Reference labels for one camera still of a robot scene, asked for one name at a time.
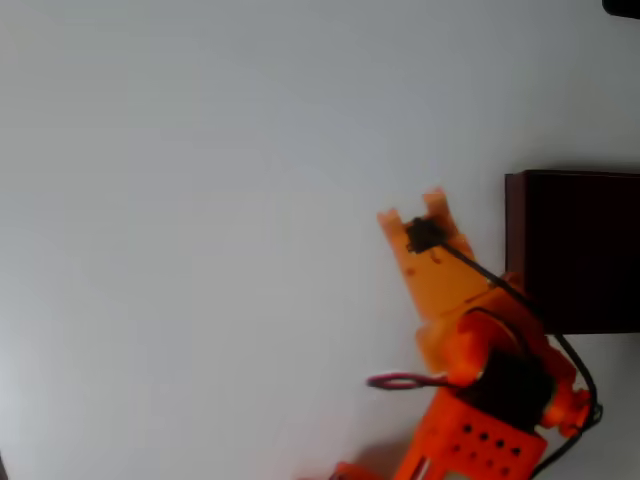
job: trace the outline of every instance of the white background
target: white background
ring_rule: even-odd
[[[0,60],[12,480],[286,480],[402,439],[430,393],[363,386],[422,368],[376,212],[443,185],[500,271],[503,174],[640,158],[640,21],[598,0],[8,0]],[[639,343],[576,340],[605,421],[547,478],[638,478]]]

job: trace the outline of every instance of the white wall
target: white wall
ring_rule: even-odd
[[[282,480],[430,394],[375,221],[442,184],[640,158],[640,22],[598,0],[8,0],[0,451],[12,480]],[[547,478],[640,474],[640,337],[577,342],[606,418]]]

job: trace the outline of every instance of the orange plastic part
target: orange plastic part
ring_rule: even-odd
[[[455,226],[444,192],[438,189],[423,198],[428,211],[423,218],[434,219],[447,233],[448,243],[473,258],[466,238]],[[425,324],[416,340],[427,367],[433,373],[446,372],[454,384],[468,385],[481,374],[491,349],[521,349],[524,340],[556,382],[542,426],[559,427],[565,436],[577,433],[589,409],[588,393],[573,390],[574,366],[551,347],[531,312],[502,289],[490,288],[484,277],[440,247],[421,254],[410,252],[406,229],[411,222],[402,223],[395,210],[379,214],[378,220]],[[505,279],[519,289],[514,276]]]
[[[473,480],[523,480],[547,442],[516,430],[439,388],[394,480],[442,480],[456,472]]]
[[[473,258],[466,237],[456,228],[444,192],[436,190],[425,194],[423,199],[429,212],[424,218],[437,218],[449,237],[449,243]],[[488,283],[481,276],[470,274],[469,267],[440,247],[420,255],[409,252],[406,227],[410,224],[403,224],[396,210],[378,214],[378,222],[391,244],[418,313],[428,325],[418,332],[418,342],[424,346],[421,348],[424,359],[432,371],[444,371],[446,368],[439,346],[456,320],[445,314],[486,292]]]

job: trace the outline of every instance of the black cable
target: black cable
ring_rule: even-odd
[[[503,278],[498,277],[494,273],[484,268],[482,265],[479,265],[475,261],[471,260],[464,253],[454,248],[447,242],[440,243],[440,246],[444,250],[446,250],[451,256],[457,258],[464,264],[468,265],[469,267],[474,269],[476,272],[478,272],[479,274],[487,278],[489,281],[491,281],[491,283],[493,283],[495,286],[504,290],[514,300],[516,300],[522,306],[527,308],[535,317],[539,319],[542,319],[544,317],[539,307],[535,303],[533,303],[531,300],[529,300],[527,297],[525,297],[522,293],[520,293],[518,290],[513,288],[509,284],[509,282],[507,282]],[[576,443],[578,443],[578,440],[580,440],[584,432],[586,432],[587,430],[589,430],[590,428],[598,424],[602,419],[603,409],[602,409],[602,405],[598,403],[598,388],[596,387],[593,377],[591,376],[591,372],[589,372],[589,369],[582,361],[582,358],[580,358],[580,355],[578,355],[578,352],[575,351],[573,346],[564,337],[564,335],[557,333],[557,334],[554,334],[553,336],[556,339],[556,341],[560,344],[562,349],[565,351],[567,356],[571,359],[573,364],[576,366],[576,369],[580,372],[580,375],[582,375],[582,378],[587,384],[587,389],[589,390],[589,394],[591,396],[591,399],[590,399],[591,402],[589,405],[589,413],[587,415],[587,420],[585,421],[584,425],[580,428],[578,433],[572,436],[571,438],[569,438],[555,452],[553,452],[546,459],[540,462],[536,466],[536,468],[533,470],[533,473],[531,474],[531,477],[530,477],[531,479],[536,477],[545,468],[547,468],[549,465],[551,465],[552,463],[557,461],[560,457],[562,457],[565,453],[567,453]]]

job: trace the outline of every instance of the dark brown block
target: dark brown block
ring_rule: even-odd
[[[640,175],[528,170],[506,176],[507,270],[548,333],[639,332]]]

